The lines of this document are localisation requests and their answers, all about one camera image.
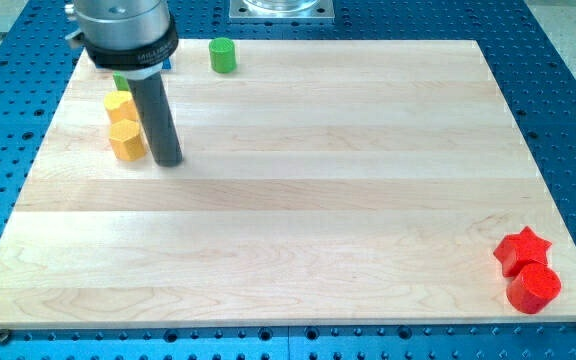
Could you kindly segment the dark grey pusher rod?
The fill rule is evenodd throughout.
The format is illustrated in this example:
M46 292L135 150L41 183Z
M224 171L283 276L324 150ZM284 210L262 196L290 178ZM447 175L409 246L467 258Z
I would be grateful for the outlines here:
M155 163L179 165L183 155L161 75L128 79L128 85Z

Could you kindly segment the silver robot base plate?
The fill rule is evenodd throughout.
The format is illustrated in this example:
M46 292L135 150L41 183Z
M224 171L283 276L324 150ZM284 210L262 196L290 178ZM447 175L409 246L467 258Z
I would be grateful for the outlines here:
M233 22L324 21L335 18L333 0L230 0Z

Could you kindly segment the blue block under arm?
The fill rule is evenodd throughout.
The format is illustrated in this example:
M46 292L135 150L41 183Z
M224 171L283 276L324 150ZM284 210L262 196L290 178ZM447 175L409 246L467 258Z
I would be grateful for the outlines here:
M120 68L113 67L113 66L101 65L101 64L95 64L95 68L96 69L111 70L111 71L120 71ZM163 70L171 70L172 68L173 68L173 66L172 66L172 62L171 62L170 58L165 59L162 62L162 69Z

